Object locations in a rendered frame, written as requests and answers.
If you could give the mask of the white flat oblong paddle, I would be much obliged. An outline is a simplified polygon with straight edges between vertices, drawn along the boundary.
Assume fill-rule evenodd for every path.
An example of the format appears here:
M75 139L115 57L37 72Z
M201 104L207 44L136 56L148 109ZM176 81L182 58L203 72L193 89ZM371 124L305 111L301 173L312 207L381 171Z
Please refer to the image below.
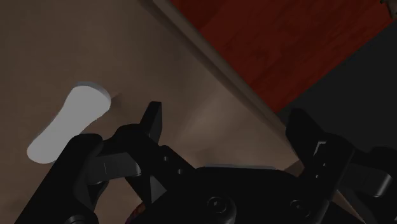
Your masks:
M104 87L91 81L77 82L59 112L28 146L28 158L39 164L56 161L69 140L107 113L110 107L111 96Z

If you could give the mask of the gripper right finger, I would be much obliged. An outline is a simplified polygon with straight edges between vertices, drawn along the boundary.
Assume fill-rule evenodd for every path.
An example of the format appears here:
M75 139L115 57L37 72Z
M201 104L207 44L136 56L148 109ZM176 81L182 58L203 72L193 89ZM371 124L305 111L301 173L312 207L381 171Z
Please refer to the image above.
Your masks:
M397 224L397 150L361 151L298 108L285 134L317 189L338 190L366 224Z

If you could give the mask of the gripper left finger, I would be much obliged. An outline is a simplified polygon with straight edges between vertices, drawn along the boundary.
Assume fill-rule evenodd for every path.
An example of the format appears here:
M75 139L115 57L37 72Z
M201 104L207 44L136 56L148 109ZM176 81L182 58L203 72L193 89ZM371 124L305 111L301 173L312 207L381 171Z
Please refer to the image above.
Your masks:
M195 169L158 144L162 104L149 103L140 123L109 139L79 134L66 145L15 224L99 224L94 210L112 179L124 178L143 201L138 224L187 224L195 197L186 182Z

